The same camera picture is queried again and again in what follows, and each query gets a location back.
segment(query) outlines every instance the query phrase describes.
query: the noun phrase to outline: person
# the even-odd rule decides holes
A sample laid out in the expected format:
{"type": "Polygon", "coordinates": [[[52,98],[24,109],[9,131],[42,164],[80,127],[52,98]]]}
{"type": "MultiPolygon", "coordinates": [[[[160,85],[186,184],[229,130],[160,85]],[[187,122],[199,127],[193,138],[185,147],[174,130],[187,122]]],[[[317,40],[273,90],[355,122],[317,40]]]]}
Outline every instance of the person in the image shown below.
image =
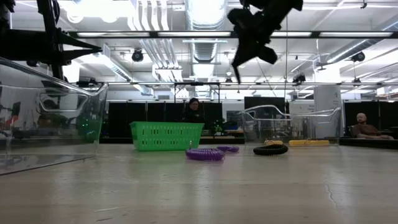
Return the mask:
{"type": "Polygon", "coordinates": [[[358,124],[353,127],[353,135],[355,137],[366,139],[394,139],[391,136],[382,135],[373,125],[366,124],[368,119],[364,113],[357,114],[356,120],[358,124]]]}
{"type": "Polygon", "coordinates": [[[183,122],[186,123],[205,123],[205,118],[203,117],[203,113],[199,110],[199,100],[196,98],[192,98],[189,101],[189,107],[186,109],[183,122]]]}

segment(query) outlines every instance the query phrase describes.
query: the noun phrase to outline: purple spiral ring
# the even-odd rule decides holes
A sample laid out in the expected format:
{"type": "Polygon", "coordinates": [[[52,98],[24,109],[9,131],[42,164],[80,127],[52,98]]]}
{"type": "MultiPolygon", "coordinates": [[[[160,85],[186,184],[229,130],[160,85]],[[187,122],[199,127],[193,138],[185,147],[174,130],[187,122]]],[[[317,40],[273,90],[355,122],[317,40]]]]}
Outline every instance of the purple spiral ring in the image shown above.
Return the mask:
{"type": "Polygon", "coordinates": [[[239,152],[239,147],[236,146],[218,146],[217,149],[223,152],[239,152]]]}
{"type": "Polygon", "coordinates": [[[188,149],[185,155],[189,159],[198,161],[220,161],[224,159],[225,154],[218,149],[188,149]]]}

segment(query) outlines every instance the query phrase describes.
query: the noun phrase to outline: yellow sponge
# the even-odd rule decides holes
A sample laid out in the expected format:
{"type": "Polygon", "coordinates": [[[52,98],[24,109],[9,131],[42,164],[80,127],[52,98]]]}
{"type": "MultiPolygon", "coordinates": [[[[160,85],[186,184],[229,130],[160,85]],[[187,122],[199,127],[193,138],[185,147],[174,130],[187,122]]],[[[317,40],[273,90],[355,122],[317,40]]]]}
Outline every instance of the yellow sponge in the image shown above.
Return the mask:
{"type": "Polygon", "coordinates": [[[291,140],[290,146],[328,146],[329,140],[291,140]]]}
{"type": "Polygon", "coordinates": [[[266,145],[266,146],[270,146],[270,145],[273,145],[273,144],[284,144],[284,143],[282,141],[279,141],[279,140],[275,140],[275,141],[266,140],[266,141],[264,141],[264,145],[266,145]]]}

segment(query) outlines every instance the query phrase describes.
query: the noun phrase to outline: floor crack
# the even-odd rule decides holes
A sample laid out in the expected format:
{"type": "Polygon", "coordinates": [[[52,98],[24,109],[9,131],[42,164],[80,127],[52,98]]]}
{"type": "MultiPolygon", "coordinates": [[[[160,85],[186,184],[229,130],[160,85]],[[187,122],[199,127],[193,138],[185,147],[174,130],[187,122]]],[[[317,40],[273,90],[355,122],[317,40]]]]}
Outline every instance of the floor crack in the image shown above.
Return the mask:
{"type": "Polygon", "coordinates": [[[333,193],[330,190],[328,182],[325,180],[325,181],[323,181],[323,183],[325,184],[326,190],[329,192],[329,200],[331,200],[333,202],[333,204],[335,205],[336,209],[338,210],[337,202],[335,201],[335,199],[333,199],[333,193]]]}

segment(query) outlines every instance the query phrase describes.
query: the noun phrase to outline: clear plastic bin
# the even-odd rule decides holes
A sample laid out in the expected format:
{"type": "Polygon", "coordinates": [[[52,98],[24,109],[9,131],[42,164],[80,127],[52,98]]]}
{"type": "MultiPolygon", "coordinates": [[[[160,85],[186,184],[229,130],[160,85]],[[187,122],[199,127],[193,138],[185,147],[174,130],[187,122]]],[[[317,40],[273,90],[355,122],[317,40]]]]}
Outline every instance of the clear plastic bin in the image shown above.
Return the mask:
{"type": "Polygon", "coordinates": [[[255,106],[241,112],[245,143],[263,146],[265,141],[292,140],[338,144],[341,132],[341,108],[305,114],[283,114],[273,105],[255,106]]]}
{"type": "Polygon", "coordinates": [[[96,92],[0,58],[0,174],[95,155],[108,84],[96,92]]]}

